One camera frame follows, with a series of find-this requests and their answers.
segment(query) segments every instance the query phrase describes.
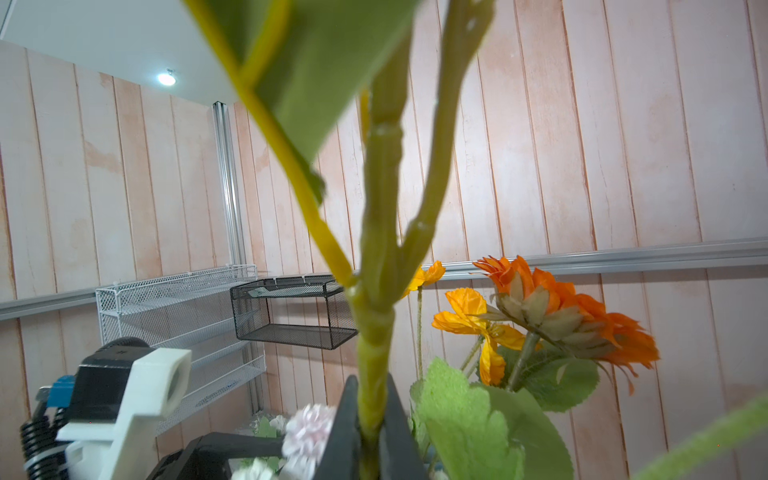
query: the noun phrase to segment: ceiling light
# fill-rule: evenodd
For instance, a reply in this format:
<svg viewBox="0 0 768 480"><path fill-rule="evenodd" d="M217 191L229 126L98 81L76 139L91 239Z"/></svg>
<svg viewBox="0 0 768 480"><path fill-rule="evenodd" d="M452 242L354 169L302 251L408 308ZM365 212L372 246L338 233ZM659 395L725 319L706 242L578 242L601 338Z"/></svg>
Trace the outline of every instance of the ceiling light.
<svg viewBox="0 0 768 480"><path fill-rule="evenodd" d="M168 68L167 73L161 73L157 76L157 81L159 81L163 85L170 87L172 84L176 83L176 78L174 77L174 71Z"/></svg>

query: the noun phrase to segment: black wire mesh basket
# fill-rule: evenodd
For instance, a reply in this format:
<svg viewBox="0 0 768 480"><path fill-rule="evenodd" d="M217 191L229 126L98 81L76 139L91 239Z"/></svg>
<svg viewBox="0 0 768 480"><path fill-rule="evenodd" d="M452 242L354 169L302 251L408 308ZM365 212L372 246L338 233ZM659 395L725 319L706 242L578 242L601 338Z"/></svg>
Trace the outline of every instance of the black wire mesh basket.
<svg viewBox="0 0 768 480"><path fill-rule="evenodd" d="M230 296L241 340L333 350L357 335L344 287L333 275L258 279L233 286Z"/></svg>

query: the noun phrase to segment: wire mesh basket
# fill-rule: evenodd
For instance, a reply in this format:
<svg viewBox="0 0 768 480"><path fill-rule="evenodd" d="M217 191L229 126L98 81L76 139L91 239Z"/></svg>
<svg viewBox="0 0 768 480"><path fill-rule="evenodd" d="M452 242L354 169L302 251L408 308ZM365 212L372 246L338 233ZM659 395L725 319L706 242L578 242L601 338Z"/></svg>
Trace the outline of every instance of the wire mesh basket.
<svg viewBox="0 0 768 480"><path fill-rule="evenodd" d="M233 286L230 290L235 332L241 340L285 343L333 350L357 335L352 311L342 287L332 275L279 276ZM318 302L321 325L281 323L277 302L286 302L281 310L290 315L295 299L324 299Z"/></svg>
<svg viewBox="0 0 768 480"><path fill-rule="evenodd" d="M233 265L96 289L102 343L136 336L192 351L187 394L158 435L266 371L235 335L229 295L256 278L255 265Z"/></svg>

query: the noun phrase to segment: white wire mesh shelf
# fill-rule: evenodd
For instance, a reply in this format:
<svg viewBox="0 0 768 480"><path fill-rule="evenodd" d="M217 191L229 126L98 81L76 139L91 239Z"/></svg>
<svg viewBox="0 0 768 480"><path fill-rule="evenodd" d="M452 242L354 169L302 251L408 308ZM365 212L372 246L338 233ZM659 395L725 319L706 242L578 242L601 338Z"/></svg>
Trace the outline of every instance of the white wire mesh shelf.
<svg viewBox="0 0 768 480"><path fill-rule="evenodd" d="M192 350L187 394L158 435L266 371L250 342L235 336L229 294L256 278L255 265L233 265L96 290L103 343L136 336L153 347Z"/></svg>

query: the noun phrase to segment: wooden plank wall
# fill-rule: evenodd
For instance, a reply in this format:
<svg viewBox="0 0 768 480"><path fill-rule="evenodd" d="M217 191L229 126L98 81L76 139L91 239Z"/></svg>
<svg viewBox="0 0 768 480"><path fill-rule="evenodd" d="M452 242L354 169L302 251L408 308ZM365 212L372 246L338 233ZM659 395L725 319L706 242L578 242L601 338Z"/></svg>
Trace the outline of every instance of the wooden plank wall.
<svg viewBox="0 0 768 480"><path fill-rule="evenodd" d="M411 97L403 116L401 232L415 214L431 143L440 18L415 19ZM759 0L508 0L465 79L451 177L425 262L768 235L768 8ZM236 105L247 230L269 275L323 272L273 154ZM355 105L319 155L323 206L355 264L363 202ZM303 258L293 259L293 251ZM553 415L577 478L628 478L727 410L768 388L761 296L768 269L619 273L570 279L640 321L662 360L628 393L619 373L573 411ZM475 288L489 291L483 280ZM441 282L424 318L448 308ZM415 380L415 295L397 306L390 370L403 399ZM302 319L315 322L315 310ZM319 312L323 322L323 313ZM425 361L463 359L471 340L426 327ZM271 406L338 402L355 371L349 349L306 355L267 346ZM318 395L320 368L324 394ZM768 436L691 478L768 477Z"/></svg>
<svg viewBox="0 0 768 480"><path fill-rule="evenodd" d="M0 41L0 301L229 262L211 108ZM0 323L0 465L38 387L101 345L96 307ZM157 442L161 455L250 417L237 389Z"/></svg>

